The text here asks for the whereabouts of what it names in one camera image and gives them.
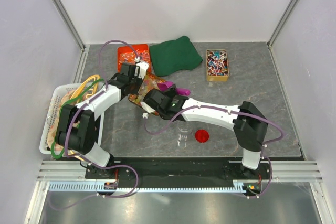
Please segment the magenta plastic scoop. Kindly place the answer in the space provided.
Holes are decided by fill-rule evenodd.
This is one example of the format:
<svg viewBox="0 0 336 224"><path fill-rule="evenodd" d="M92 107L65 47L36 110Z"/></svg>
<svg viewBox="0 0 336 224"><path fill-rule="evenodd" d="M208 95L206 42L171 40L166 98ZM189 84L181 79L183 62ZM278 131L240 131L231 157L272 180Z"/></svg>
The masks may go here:
<svg viewBox="0 0 336 224"><path fill-rule="evenodd" d="M191 91L189 89L179 88L172 81L158 83L157 87L161 91L168 92L171 94L178 94L178 95L184 95L184 96L189 96L191 94Z"/></svg>

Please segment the gold tin with star candies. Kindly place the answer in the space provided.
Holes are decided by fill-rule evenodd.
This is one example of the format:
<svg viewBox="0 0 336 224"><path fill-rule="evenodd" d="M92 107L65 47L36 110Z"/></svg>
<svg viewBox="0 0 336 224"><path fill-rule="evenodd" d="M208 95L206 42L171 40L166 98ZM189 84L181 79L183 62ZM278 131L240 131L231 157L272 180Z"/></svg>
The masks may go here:
<svg viewBox="0 0 336 224"><path fill-rule="evenodd" d="M164 79L157 77L150 72L147 72L142 82L142 85L139 88L138 94L130 94L128 96L129 102L141 108L141 102L143 101L147 93L150 92L152 89L158 89L158 84L164 82Z"/></svg>

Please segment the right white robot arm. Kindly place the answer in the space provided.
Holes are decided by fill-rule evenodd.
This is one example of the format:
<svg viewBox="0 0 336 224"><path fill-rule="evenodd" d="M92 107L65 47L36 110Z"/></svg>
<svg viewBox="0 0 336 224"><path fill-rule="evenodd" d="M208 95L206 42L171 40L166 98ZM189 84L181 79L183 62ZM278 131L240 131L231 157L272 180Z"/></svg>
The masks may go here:
<svg viewBox="0 0 336 224"><path fill-rule="evenodd" d="M251 179L259 173L261 148L268 123L252 103L244 101L241 105L217 105L152 89L141 101L141 107L147 113L157 112L162 119L171 122L203 122L233 131L243 148L241 174Z"/></svg>

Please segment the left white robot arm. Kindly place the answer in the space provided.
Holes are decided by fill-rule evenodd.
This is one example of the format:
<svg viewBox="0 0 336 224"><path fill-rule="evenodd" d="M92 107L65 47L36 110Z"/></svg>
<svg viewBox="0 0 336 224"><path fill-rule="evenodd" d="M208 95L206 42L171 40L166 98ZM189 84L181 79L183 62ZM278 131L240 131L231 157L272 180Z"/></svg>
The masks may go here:
<svg viewBox="0 0 336 224"><path fill-rule="evenodd" d="M79 156L92 163L103 178L114 175L113 155L98 144L100 117L128 95L138 94L148 68L149 64L144 61L123 63L120 71L91 98L62 107L55 142L64 147L66 157Z"/></svg>

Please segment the orange plastic candy box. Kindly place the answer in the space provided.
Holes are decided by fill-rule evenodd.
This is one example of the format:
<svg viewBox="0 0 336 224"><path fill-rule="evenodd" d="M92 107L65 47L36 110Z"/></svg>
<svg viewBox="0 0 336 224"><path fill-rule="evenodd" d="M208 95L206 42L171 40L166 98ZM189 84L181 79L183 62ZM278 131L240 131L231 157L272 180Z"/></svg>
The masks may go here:
<svg viewBox="0 0 336 224"><path fill-rule="evenodd" d="M132 47L136 50L138 57L149 64L148 72L152 72L151 58L148 44L135 44ZM128 46L117 48L117 71L120 71L121 64L124 62L135 63L135 52Z"/></svg>

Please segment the clear glass jar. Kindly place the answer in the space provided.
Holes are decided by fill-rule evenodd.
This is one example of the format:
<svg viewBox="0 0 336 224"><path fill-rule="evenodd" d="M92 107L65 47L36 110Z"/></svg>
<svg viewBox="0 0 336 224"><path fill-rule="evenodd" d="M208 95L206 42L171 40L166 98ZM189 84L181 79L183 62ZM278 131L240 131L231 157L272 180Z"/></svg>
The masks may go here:
<svg viewBox="0 0 336 224"><path fill-rule="evenodd" d="M186 148L187 140L192 134L192 126L189 122L179 121L177 123L177 145L180 148Z"/></svg>

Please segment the red jar lid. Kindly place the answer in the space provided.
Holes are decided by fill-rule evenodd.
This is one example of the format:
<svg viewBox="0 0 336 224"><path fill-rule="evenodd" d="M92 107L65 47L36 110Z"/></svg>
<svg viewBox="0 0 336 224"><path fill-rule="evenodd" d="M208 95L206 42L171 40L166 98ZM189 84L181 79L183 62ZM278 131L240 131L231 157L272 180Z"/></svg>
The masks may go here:
<svg viewBox="0 0 336 224"><path fill-rule="evenodd" d="M195 139L199 143L206 143L209 140L209 133L204 129L195 132Z"/></svg>

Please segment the folded green cloth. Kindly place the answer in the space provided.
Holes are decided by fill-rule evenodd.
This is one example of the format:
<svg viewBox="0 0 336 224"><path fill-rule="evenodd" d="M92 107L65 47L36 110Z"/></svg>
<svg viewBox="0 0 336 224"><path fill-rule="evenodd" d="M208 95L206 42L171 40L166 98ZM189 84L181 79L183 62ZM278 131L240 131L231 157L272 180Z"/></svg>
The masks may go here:
<svg viewBox="0 0 336 224"><path fill-rule="evenodd" d="M151 45L149 51L153 70L159 77L194 70L203 62L188 36Z"/></svg>

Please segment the gold tin with lollipops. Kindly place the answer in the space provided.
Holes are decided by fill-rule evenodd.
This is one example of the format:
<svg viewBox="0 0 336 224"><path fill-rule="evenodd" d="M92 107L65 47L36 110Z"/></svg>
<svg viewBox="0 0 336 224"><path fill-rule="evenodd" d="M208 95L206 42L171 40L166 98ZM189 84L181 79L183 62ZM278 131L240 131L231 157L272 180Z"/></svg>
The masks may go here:
<svg viewBox="0 0 336 224"><path fill-rule="evenodd" d="M225 49L206 50L206 80L226 82L229 78L228 56Z"/></svg>

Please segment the white plastic basket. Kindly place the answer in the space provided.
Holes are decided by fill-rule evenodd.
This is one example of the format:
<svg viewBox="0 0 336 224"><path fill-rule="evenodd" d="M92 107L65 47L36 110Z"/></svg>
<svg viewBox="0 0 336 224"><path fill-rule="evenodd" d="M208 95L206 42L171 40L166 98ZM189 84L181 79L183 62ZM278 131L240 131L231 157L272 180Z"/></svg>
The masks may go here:
<svg viewBox="0 0 336 224"><path fill-rule="evenodd" d="M47 113L47 117L45 119L44 129L42 132L39 150L42 154L50 155L51 151L48 149L49 145L47 143L48 133L51 127L54 125L55 119L57 117L57 109L59 108L61 99L70 91L75 91L81 83L71 83L66 85L58 86L51 97L49 110Z"/></svg>

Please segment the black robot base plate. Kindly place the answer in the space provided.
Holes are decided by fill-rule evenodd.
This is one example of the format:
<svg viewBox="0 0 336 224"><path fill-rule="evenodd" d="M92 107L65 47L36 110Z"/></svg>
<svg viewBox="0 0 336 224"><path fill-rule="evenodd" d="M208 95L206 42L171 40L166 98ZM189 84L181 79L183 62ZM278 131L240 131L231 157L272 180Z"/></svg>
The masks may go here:
<svg viewBox="0 0 336 224"><path fill-rule="evenodd" d="M128 165L138 176L204 176L225 180L269 179L270 165L260 163L256 170L246 168L236 158L227 157L125 157L114 160L113 166Z"/></svg>

